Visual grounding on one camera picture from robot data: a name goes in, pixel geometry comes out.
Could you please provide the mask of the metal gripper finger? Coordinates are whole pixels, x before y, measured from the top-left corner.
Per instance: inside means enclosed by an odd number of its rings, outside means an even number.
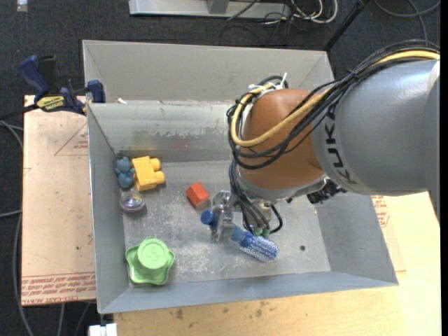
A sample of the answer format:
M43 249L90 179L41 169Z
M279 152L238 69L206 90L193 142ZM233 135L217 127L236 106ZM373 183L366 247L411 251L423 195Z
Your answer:
M211 231L211 240L215 243L228 243L231 240L235 227L234 223L219 225L215 230Z
M213 208L213 212L218 217L218 224L233 223L233 212L224 204L219 204Z

